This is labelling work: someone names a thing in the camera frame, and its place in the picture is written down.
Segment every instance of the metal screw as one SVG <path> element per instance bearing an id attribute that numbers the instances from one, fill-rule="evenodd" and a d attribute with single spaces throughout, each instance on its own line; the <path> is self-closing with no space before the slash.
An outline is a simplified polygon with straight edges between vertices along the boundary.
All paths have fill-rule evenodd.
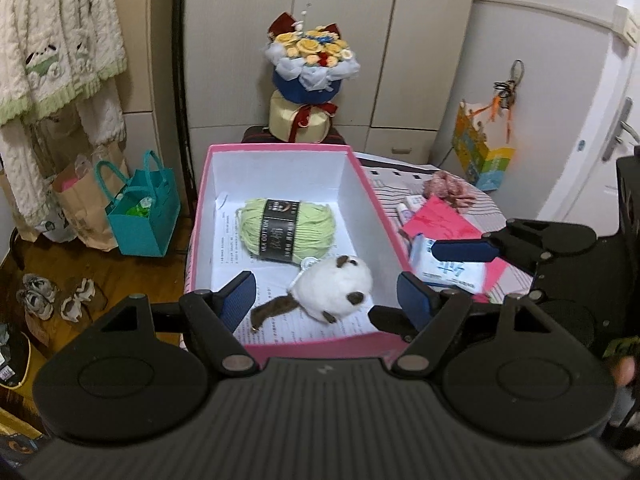
<path id="1" fill-rule="evenodd" d="M 229 372 L 245 372 L 254 365 L 254 360 L 248 355 L 232 354 L 222 359 L 222 366 Z"/>
<path id="2" fill-rule="evenodd" d="M 398 366 L 406 372 L 421 372 L 429 367 L 429 360 L 416 354 L 403 355 L 397 362 Z"/>
<path id="3" fill-rule="evenodd" d="M 531 301 L 540 301 L 542 299 L 542 291 L 541 290 L 532 290 L 529 293 L 529 299 Z"/>

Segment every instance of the yellow rose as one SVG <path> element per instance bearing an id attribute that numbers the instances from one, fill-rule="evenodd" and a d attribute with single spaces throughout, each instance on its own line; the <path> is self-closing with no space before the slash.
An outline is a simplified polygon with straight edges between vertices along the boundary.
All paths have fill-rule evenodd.
<path id="1" fill-rule="evenodd" d="M 309 54 L 316 54 L 322 50 L 322 46 L 316 40 L 310 40 L 309 38 L 305 38 L 296 43 L 300 54 L 303 56 L 308 56 Z"/>
<path id="2" fill-rule="evenodd" d="M 293 32 L 285 32 L 276 36 L 276 41 L 283 45 L 288 45 L 296 41 L 296 35 Z"/>
<path id="3" fill-rule="evenodd" d="M 324 51 L 329 54 L 329 56 L 340 56 L 340 51 L 342 47 L 335 43 L 327 43 L 324 46 Z"/>

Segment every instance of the pink box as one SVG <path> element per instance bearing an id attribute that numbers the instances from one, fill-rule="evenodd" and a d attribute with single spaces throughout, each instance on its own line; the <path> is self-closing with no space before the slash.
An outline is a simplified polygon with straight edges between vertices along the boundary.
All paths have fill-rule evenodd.
<path id="1" fill-rule="evenodd" d="M 300 270 L 264 262 L 242 247 L 235 211 L 252 198 L 328 204 L 336 219 L 335 254 L 355 254 L 371 269 L 368 305 L 398 308 L 396 281 L 410 270 L 394 228 L 386 218 L 360 164 L 348 146 L 322 144 L 220 144 L 209 147 L 191 235 L 185 292 L 218 290 L 238 272 L 256 276 L 262 304 L 284 293 Z M 341 324 L 324 325 L 300 309 L 250 332 L 248 316 L 234 335 L 254 358 L 358 358 L 391 362 L 405 348 L 397 335 L 370 325 L 364 306 Z"/>

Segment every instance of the white plush toy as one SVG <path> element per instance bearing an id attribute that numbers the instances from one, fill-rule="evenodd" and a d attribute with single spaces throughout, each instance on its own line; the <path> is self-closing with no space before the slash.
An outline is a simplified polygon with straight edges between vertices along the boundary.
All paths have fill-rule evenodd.
<path id="1" fill-rule="evenodd" d="M 373 279 L 367 264 L 355 256 L 327 258 L 300 274 L 286 296 L 279 296 L 251 311 L 258 330 L 268 317 L 302 307 L 309 316 L 335 323 L 356 312 L 371 293 Z"/>

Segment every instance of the teal gift bag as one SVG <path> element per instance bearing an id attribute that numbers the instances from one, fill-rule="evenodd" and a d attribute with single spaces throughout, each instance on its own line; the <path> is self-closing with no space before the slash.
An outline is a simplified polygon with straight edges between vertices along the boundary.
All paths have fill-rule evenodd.
<path id="1" fill-rule="evenodd" d="M 157 171 L 149 169 L 150 158 L 155 160 Z M 104 185 L 100 174 L 103 167 L 113 171 L 124 183 L 117 198 Z M 145 153 L 144 167 L 127 180 L 113 164 L 101 160 L 95 165 L 95 179 L 110 201 L 104 210 L 120 252 L 130 256 L 164 256 L 180 213 L 174 170 L 165 168 L 151 150 Z M 127 211 L 146 197 L 152 199 L 148 217 L 127 215 Z"/>

